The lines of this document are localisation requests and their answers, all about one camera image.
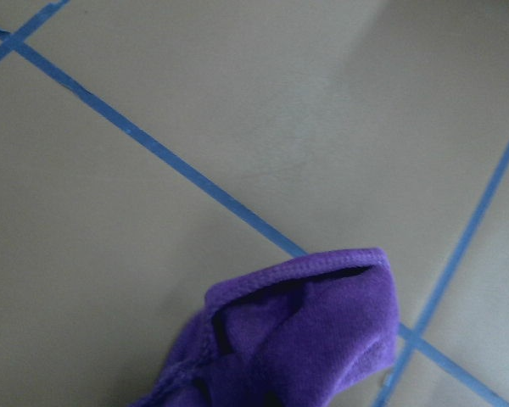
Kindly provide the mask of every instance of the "purple fabric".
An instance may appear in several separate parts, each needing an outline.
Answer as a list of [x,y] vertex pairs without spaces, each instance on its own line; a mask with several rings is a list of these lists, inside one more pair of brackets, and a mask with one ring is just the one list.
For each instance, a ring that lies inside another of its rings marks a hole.
[[292,259],[214,285],[132,407],[322,407],[393,363],[398,323],[381,249]]

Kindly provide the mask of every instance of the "purple towel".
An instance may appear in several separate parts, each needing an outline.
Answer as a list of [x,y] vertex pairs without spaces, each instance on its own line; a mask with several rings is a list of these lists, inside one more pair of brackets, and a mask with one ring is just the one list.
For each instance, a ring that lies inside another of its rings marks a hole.
[[398,321],[381,249],[292,259],[214,285],[132,407],[322,407],[393,363]]

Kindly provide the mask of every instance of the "gray floor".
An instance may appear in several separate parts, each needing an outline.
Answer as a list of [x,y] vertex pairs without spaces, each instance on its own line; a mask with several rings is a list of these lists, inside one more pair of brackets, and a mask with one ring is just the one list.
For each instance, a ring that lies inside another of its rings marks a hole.
[[[27,43],[307,251],[384,248],[407,326],[509,140],[509,2],[79,0]],[[211,284],[288,258],[0,62],[1,407],[133,401]],[[509,171],[425,338],[509,401]],[[390,404],[488,405],[420,354]]]

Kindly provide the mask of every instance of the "blue painter's tape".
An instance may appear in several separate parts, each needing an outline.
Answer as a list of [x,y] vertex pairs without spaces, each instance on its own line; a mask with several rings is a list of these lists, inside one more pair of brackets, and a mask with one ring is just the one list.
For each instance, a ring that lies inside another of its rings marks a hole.
[[509,403],[506,402],[501,396],[490,390],[480,380],[473,377],[471,374],[457,365],[454,361],[439,352],[434,346],[430,345],[424,340],[421,340],[417,344],[417,349],[429,359],[433,360],[439,367],[441,367],[441,369],[449,373],[465,386],[469,387],[488,403],[497,407],[509,407]]
[[[9,34],[6,31],[0,30],[0,39],[8,38],[8,35]],[[261,219],[254,212],[245,207],[228,192],[218,187],[209,178],[175,155],[170,149],[160,144],[146,131],[140,129],[137,125],[113,109],[102,99],[90,93],[79,82],[75,81],[71,76],[51,64],[51,62],[45,59],[34,49],[26,44],[20,44],[15,50],[22,57],[56,80],[60,85],[70,89],[80,100],[99,112],[103,117],[119,127],[119,129],[125,132],[128,136],[139,142],[151,153],[165,161],[169,166],[185,176],[217,202],[231,210],[239,218],[247,222],[259,233],[275,243],[279,248],[294,257],[307,254],[304,249],[285,237],[280,231],[269,225],[265,220]]]
[[373,403],[373,407],[383,407],[387,404],[388,400],[392,396],[398,382],[401,379],[401,376],[409,363],[413,350],[419,343],[418,338],[420,338],[423,333],[426,331],[429,322],[433,317],[433,313],[437,309],[443,294],[449,286],[450,280],[455,275],[458,266],[464,256],[464,253],[469,248],[471,241],[473,240],[473,236],[478,229],[481,221],[486,214],[492,199],[498,189],[498,186],[501,184],[501,180],[505,175],[507,168],[509,168],[509,143],[506,146],[503,154],[501,155],[500,161],[498,165],[495,167],[492,176],[490,177],[489,183],[484,189],[483,195],[477,204],[477,207],[473,211],[469,222],[467,223],[466,229],[462,233],[458,244],[456,245],[452,255],[447,262],[446,267],[444,268],[441,276],[438,279],[438,282],[435,286],[435,289],[432,291],[430,298],[428,299],[422,313],[416,323],[412,335],[407,341],[406,346],[402,350],[396,364],[394,366],[394,371],[390,376],[389,380],[385,382],[381,391],[379,392],[377,398]]
[[22,44],[28,36],[40,28],[43,23],[57,13],[69,0],[61,0],[57,3],[50,3],[36,13],[30,20],[26,21],[14,34],[8,36],[0,44],[0,61]]

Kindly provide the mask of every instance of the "blue line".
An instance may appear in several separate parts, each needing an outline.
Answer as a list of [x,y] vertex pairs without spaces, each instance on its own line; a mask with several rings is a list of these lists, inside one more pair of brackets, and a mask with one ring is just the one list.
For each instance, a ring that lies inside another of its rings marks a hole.
[[[7,31],[0,30],[0,39],[4,40],[8,38],[9,35],[10,34]],[[110,122],[112,122],[121,130],[123,130],[123,132],[134,138],[149,151],[157,155],[159,158],[163,159],[167,164],[172,166],[178,172],[183,174],[187,179],[189,179],[194,184],[203,189],[205,192],[207,192],[212,198],[214,198],[215,200],[223,204],[225,207],[230,209],[234,214],[238,215],[241,219],[245,220],[248,224],[254,227],[257,231],[259,231],[269,240],[274,242],[277,246],[279,246],[286,252],[290,253],[293,257],[306,254],[306,251],[304,251],[295,243],[287,239],[283,234],[274,229],[272,226],[268,225],[260,217],[258,217],[249,209],[244,207],[241,203],[236,201],[229,194],[221,190],[216,184],[214,184],[208,178],[203,176],[193,167],[191,167],[182,159],[177,157],[168,148],[161,145],[145,131],[139,129],[126,117],[124,117],[122,114],[119,114],[116,110],[111,108],[107,103],[91,94],[89,91],[83,88],[81,84],[79,84],[73,78],[65,74],[62,70],[60,70],[56,66],[52,65],[48,60],[46,60],[42,55],[37,53],[34,49],[25,44],[20,44],[17,47],[16,51],[24,58],[32,62],[35,66],[40,68],[47,75],[55,79],[60,85],[63,85],[70,89],[83,102],[85,102],[87,105],[89,105],[94,110],[99,112],[106,119],[108,119]],[[414,338],[416,337],[415,333],[402,323],[400,323],[399,326],[399,334],[406,341],[416,342],[414,340]],[[430,359],[432,359],[437,364],[441,365],[452,376],[455,376],[458,380],[464,382],[473,391],[481,395],[482,394],[490,394],[492,396],[495,395],[495,393],[490,391],[483,383],[477,381],[477,379],[475,379],[469,373],[464,371],[460,366],[446,358],[446,356],[437,351],[437,349],[435,349],[434,347],[432,347],[423,340],[421,340],[420,344],[422,344],[422,346],[419,345],[419,350],[425,352],[425,354]],[[461,372],[461,376],[458,376],[456,374],[457,371]]]
[[469,222],[467,223],[466,229],[462,233],[458,244],[456,245],[443,273],[438,279],[437,285],[435,289],[432,291],[430,298],[418,319],[418,322],[413,329],[412,336],[410,340],[407,342],[405,348],[401,352],[396,364],[394,366],[394,371],[390,376],[389,380],[384,383],[381,391],[379,392],[377,398],[373,403],[373,407],[383,407],[387,404],[390,396],[394,392],[396,385],[401,379],[401,376],[404,370],[407,367],[411,359],[411,355],[416,346],[415,341],[420,338],[423,333],[426,331],[426,328],[432,319],[433,313],[437,309],[443,294],[445,293],[446,288],[449,286],[450,280],[455,275],[456,270],[461,262],[461,259],[464,253],[467,251],[475,232],[478,229],[481,221],[484,218],[486,210],[490,206],[492,202],[492,198],[494,197],[498,186],[501,183],[501,179],[506,173],[507,168],[509,167],[509,143],[506,146],[505,151],[501,155],[500,161],[496,166],[494,173],[490,177],[489,183],[485,188],[481,199],[477,204],[477,208],[474,210]]
[[454,361],[439,352],[434,346],[421,339],[421,341],[417,344],[417,349],[488,403],[498,407],[509,407],[509,403],[501,396],[490,390],[480,380],[473,377]]
[[40,28],[43,23],[54,16],[69,0],[60,0],[57,3],[50,3],[36,13],[30,20],[26,21],[14,34],[8,36],[0,44],[0,61],[23,43],[28,36]]
[[[0,39],[7,38],[8,33],[0,30]],[[61,69],[51,64],[41,54],[26,44],[20,44],[16,48],[17,53],[33,63],[40,70],[45,72],[51,78],[56,80],[60,85],[70,89],[80,100],[88,106],[99,112],[103,117],[111,123],[119,127],[128,136],[139,142],[151,153],[165,161],[169,166],[177,172],[185,176],[192,183],[200,187],[214,200],[224,205],[242,220],[251,225],[264,237],[275,243],[279,248],[287,252],[293,257],[307,254],[307,252],[285,237],[280,231],[261,219],[258,215],[237,201],[228,192],[218,187],[213,181],[204,176],[198,170],[183,159],[175,155],[170,149],[160,144],[156,139],[151,137],[147,132],[140,129],[137,125],[128,120],[124,115],[117,112],[99,97],[90,93],[79,82],[75,81],[71,76],[67,75]]]

